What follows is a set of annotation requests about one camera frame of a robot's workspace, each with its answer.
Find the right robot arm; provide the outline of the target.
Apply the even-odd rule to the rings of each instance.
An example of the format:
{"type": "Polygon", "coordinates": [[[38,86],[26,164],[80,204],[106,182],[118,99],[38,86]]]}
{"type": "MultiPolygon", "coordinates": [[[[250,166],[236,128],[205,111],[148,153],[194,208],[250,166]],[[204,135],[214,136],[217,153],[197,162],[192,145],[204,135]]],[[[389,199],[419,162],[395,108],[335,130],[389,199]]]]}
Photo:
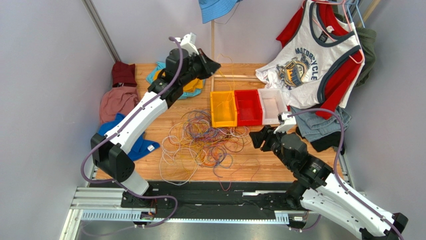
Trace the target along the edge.
{"type": "Polygon", "coordinates": [[[382,209],[354,190],[330,165],[309,154],[297,134],[265,125],[249,136],[254,148],[272,152],[295,177],[284,194],[287,206],[316,212],[359,240],[401,239],[408,218],[382,209]]]}

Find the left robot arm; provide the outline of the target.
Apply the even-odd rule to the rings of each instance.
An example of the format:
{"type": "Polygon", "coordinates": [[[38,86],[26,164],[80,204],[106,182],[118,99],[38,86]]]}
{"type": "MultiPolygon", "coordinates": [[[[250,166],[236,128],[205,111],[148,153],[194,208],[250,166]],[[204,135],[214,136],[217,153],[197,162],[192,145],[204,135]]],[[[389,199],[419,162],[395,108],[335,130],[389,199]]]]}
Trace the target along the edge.
{"type": "Polygon", "coordinates": [[[138,105],[105,134],[90,140],[93,163],[129,192],[144,195],[150,185],[136,171],[128,156],[137,139],[184,93],[184,86],[195,79],[213,76],[221,64],[207,57],[202,49],[189,53],[175,48],[165,60],[165,67],[148,87],[138,105]]]}

